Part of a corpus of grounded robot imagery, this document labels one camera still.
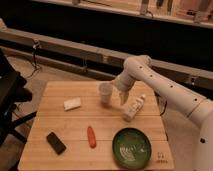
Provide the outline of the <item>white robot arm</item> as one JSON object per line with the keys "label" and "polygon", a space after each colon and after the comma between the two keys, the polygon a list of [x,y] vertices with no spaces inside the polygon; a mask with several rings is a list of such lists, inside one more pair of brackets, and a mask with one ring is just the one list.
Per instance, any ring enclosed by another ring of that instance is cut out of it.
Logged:
{"label": "white robot arm", "polygon": [[126,103],[136,81],[150,86],[200,128],[193,171],[213,171],[213,101],[155,72],[147,55],[128,57],[113,80],[121,104]]}

